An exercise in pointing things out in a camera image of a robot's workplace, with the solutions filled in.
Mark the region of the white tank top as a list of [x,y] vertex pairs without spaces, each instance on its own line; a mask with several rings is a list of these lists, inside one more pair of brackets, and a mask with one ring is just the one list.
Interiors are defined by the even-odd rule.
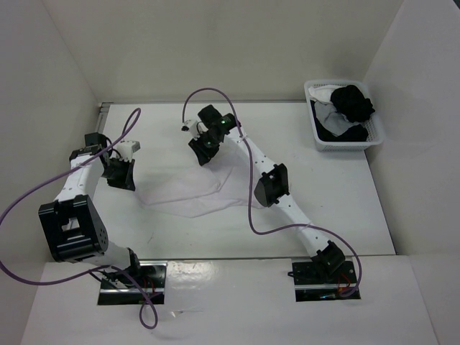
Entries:
[[249,166],[235,152],[163,180],[138,175],[134,181],[142,206],[186,218],[247,206],[249,200]]

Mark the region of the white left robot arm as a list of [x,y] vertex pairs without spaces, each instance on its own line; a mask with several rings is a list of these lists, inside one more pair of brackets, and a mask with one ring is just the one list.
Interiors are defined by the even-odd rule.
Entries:
[[109,138],[98,132],[85,136],[85,147],[72,151],[70,167],[76,169],[51,203],[40,206],[38,216],[52,258],[56,262],[88,262],[118,267],[117,278],[127,287],[142,281],[143,269],[130,248],[109,241],[104,223],[93,203],[100,178],[108,186],[135,190],[134,153],[140,143],[122,140],[109,149]]

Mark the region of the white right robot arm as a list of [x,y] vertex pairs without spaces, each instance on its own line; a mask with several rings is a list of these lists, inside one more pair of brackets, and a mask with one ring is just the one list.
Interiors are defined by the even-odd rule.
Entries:
[[221,115],[212,105],[198,112],[198,121],[184,120],[182,130],[192,139],[189,147],[195,152],[199,165],[211,161],[222,144],[235,150],[249,166],[249,202],[258,202],[271,208],[295,231],[314,263],[316,277],[322,282],[331,282],[340,273],[345,261],[342,250],[327,236],[313,228],[310,219],[303,213],[290,194],[288,169],[275,163],[248,138],[235,115]]

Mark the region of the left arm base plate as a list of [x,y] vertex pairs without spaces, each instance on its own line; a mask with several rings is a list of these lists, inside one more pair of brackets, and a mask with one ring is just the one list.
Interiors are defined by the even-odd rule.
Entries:
[[[165,302],[166,261],[141,261],[140,273],[132,277],[148,295],[154,305],[163,305]],[[144,296],[125,275],[119,272],[100,271],[100,288],[98,305],[141,305]]]

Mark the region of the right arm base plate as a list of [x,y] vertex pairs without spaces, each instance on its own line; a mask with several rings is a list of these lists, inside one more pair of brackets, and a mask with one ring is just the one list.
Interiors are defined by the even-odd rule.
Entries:
[[319,302],[332,300],[359,300],[359,289],[350,296],[342,293],[352,290],[357,283],[354,263],[345,261],[330,278],[323,279],[316,272],[310,259],[294,259],[292,268],[287,273],[293,279],[296,302]]

